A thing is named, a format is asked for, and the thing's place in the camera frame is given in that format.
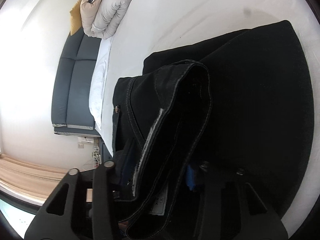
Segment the black denim pants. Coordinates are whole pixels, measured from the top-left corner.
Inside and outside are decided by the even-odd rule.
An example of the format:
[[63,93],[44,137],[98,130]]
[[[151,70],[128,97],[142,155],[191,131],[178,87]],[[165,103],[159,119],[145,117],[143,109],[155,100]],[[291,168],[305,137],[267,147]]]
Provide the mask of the black denim pants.
[[281,217],[314,130],[309,68],[289,21],[155,52],[142,75],[119,78],[113,107],[114,204],[127,239],[288,239]]

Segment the grey upholstered headboard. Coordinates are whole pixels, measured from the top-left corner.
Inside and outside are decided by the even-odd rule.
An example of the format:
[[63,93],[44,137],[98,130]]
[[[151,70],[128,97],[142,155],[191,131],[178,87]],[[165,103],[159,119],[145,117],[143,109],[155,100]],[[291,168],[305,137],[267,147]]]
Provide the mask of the grey upholstered headboard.
[[82,28],[68,35],[57,67],[52,97],[54,133],[100,137],[89,110],[91,80],[101,40]]

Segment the folded beige duvet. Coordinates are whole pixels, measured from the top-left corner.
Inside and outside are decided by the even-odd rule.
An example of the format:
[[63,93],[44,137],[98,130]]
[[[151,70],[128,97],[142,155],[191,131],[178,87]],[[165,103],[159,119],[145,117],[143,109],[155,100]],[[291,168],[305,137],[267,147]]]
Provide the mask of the folded beige duvet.
[[80,14],[82,28],[89,37],[108,39],[124,18],[132,0],[82,0]]

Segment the yellow pillow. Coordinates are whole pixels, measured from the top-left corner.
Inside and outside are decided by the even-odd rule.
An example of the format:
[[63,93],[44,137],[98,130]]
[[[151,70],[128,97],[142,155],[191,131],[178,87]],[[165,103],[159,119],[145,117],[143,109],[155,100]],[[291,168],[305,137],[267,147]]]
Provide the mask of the yellow pillow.
[[80,14],[80,5],[82,0],[78,0],[76,4],[72,7],[70,10],[70,35],[74,35],[81,27],[82,27],[82,21],[81,21],[81,14]]

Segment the white bed sheet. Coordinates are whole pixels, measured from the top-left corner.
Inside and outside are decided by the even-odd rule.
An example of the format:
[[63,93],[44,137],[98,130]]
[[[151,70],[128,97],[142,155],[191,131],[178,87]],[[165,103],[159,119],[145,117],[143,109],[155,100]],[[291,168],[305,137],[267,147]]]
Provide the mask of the white bed sheet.
[[103,41],[107,61],[99,133],[112,150],[112,96],[121,77],[142,73],[155,51],[185,46],[232,31],[281,20],[291,22],[311,75],[315,107],[313,142],[306,172],[282,221],[291,239],[319,238],[319,0],[132,0],[112,43]]

